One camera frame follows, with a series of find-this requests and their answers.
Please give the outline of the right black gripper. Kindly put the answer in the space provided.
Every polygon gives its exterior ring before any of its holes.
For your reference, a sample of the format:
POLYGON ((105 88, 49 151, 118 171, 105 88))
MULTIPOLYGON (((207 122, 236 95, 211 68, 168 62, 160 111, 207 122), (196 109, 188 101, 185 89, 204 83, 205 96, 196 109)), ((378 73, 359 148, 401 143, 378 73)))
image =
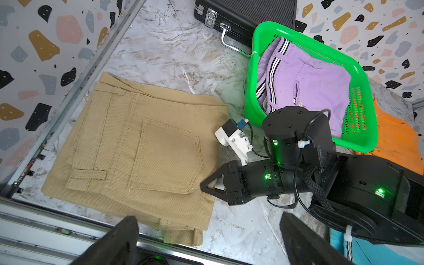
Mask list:
POLYGON ((272 160, 255 161, 243 166, 234 160, 223 164, 201 182, 201 191, 228 205, 243 205, 258 197, 278 199, 282 194, 281 169, 272 160))

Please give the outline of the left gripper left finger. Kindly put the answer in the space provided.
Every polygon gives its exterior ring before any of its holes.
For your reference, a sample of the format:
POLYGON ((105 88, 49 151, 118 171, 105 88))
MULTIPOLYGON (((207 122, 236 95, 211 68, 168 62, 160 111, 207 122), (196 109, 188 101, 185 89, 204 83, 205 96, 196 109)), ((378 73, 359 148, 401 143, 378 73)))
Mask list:
POLYGON ((72 264, 129 265, 133 261, 138 238, 137 219, 135 216, 127 216, 77 257, 72 264))

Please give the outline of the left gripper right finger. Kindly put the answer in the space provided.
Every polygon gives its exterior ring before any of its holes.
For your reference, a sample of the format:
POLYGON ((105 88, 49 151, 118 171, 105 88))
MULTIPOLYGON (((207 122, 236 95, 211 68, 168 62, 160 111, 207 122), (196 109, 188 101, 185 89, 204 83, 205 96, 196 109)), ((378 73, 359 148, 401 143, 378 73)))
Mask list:
POLYGON ((291 213, 283 213, 279 227, 291 265, 350 265, 352 263, 291 213))

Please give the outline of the teal pants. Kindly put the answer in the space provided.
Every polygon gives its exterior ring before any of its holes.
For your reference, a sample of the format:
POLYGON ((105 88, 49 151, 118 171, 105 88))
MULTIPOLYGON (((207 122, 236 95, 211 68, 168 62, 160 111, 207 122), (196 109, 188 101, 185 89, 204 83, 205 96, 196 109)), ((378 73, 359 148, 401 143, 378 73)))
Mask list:
POLYGON ((355 265, 422 265, 422 247, 373 245, 366 240, 344 240, 344 234, 330 229, 330 244, 355 265))

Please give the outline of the beige pants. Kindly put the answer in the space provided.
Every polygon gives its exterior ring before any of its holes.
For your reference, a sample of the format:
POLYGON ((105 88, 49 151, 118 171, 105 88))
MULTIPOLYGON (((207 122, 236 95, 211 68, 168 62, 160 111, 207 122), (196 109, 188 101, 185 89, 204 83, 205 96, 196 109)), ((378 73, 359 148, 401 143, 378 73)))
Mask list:
POLYGON ((200 246, 215 199, 201 183, 219 165, 218 98, 103 73, 50 170, 42 193, 200 246))

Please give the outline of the purple pants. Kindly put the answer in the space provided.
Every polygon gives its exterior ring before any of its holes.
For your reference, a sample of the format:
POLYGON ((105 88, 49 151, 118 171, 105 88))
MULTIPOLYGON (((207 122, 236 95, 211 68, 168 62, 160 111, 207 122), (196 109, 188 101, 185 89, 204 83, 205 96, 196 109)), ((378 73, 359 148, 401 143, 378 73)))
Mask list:
POLYGON ((329 109, 331 134, 340 138, 350 81, 342 66, 315 59, 279 36, 259 60, 256 99, 266 114, 293 106, 329 109))

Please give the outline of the green plastic basket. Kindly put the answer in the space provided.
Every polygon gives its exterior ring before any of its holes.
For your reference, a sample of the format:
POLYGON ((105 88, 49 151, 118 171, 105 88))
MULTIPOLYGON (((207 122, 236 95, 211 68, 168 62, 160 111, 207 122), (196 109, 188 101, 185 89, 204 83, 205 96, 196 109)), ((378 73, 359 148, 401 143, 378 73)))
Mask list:
POLYGON ((351 75, 350 104, 344 116, 342 135, 340 138, 333 138, 333 142, 360 153, 373 151, 378 143, 377 115, 368 77, 359 63, 336 49, 275 22, 259 24, 253 34, 246 80, 245 117, 253 126, 260 127, 267 116, 256 99, 259 57, 279 36, 313 58, 342 66, 351 75))

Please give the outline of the orange pants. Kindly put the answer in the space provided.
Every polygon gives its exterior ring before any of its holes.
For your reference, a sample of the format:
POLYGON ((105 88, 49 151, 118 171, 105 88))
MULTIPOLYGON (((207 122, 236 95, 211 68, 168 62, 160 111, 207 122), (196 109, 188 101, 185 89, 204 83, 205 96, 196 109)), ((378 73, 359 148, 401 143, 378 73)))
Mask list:
POLYGON ((377 117, 378 142, 367 155, 382 157, 420 175, 424 174, 424 163, 418 150, 418 136, 405 121, 381 110, 377 99, 373 99, 377 117))

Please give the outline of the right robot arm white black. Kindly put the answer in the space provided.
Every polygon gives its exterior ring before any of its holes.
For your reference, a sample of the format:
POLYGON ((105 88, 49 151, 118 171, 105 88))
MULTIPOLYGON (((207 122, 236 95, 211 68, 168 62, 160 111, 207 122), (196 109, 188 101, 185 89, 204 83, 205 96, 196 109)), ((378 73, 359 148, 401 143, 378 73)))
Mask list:
POLYGON ((330 111, 285 107, 262 123, 268 158, 230 161, 201 183, 204 193, 243 205, 310 192, 307 211, 372 244, 423 246, 424 178, 387 159, 336 151, 330 111))

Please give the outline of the black hard case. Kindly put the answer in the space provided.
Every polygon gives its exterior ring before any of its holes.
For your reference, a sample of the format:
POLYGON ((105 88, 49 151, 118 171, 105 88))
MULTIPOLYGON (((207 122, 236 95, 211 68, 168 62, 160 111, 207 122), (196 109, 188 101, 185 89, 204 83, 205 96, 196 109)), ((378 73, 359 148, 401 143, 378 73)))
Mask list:
POLYGON ((276 22, 293 29, 296 13, 296 0, 196 0, 194 4, 195 19, 221 32, 221 44, 247 58, 251 55, 228 44, 225 37, 251 47, 259 24, 276 22))

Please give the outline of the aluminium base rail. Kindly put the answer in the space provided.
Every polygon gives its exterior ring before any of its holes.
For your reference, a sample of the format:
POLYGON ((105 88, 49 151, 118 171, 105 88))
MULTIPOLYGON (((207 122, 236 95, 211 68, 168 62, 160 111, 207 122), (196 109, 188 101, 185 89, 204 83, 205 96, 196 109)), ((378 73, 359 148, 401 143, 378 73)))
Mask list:
MULTIPOLYGON (((62 264, 81 254, 96 240, 114 228, 122 219, 102 214, 79 205, 60 202, 55 209, 26 200, 1 198, 1 240, 28 246, 30 251, 45 250, 35 262, 62 264)), ((204 265, 249 265, 246 251, 236 257, 235 251, 214 253, 195 247, 169 245, 163 242, 163 232, 139 224, 137 247, 157 254, 190 259, 204 265)))

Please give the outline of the left aluminium corner post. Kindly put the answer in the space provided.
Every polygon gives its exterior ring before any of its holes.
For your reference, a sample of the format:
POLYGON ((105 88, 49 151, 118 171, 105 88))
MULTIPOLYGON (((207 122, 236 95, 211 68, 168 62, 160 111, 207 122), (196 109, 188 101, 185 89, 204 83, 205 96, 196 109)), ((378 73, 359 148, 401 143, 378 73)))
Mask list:
POLYGON ((1 195, 86 93, 142 1, 1 2, 1 195))

